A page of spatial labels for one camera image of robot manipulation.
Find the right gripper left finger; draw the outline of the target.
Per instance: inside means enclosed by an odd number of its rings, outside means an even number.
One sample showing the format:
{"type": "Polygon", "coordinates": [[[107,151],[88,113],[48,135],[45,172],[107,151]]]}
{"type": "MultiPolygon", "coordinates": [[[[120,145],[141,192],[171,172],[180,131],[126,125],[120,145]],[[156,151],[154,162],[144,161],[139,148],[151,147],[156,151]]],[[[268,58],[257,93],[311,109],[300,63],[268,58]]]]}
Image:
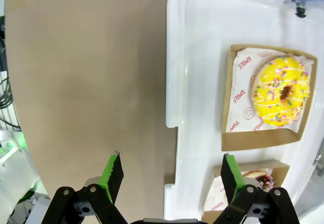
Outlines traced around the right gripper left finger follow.
{"type": "Polygon", "coordinates": [[[86,216],[95,216],[98,223],[126,223],[115,206],[123,178],[120,154],[113,154],[101,176],[88,179],[80,190],[58,188],[42,223],[82,223],[86,216]]]}

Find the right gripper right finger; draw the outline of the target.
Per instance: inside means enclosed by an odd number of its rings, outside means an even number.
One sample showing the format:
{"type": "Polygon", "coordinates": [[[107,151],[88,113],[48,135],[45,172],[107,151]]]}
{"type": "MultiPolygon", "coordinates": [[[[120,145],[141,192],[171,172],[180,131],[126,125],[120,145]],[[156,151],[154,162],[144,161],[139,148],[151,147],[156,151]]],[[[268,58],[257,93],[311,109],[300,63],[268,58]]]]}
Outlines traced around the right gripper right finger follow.
{"type": "Polygon", "coordinates": [[[212,223],[244,223],[248,217],[259,223],[299,223],[286,189],[275,187],[266,192],[258,184],[248,184],[233,155],[224,154],[221,178],[228,206],[212,223]]]}

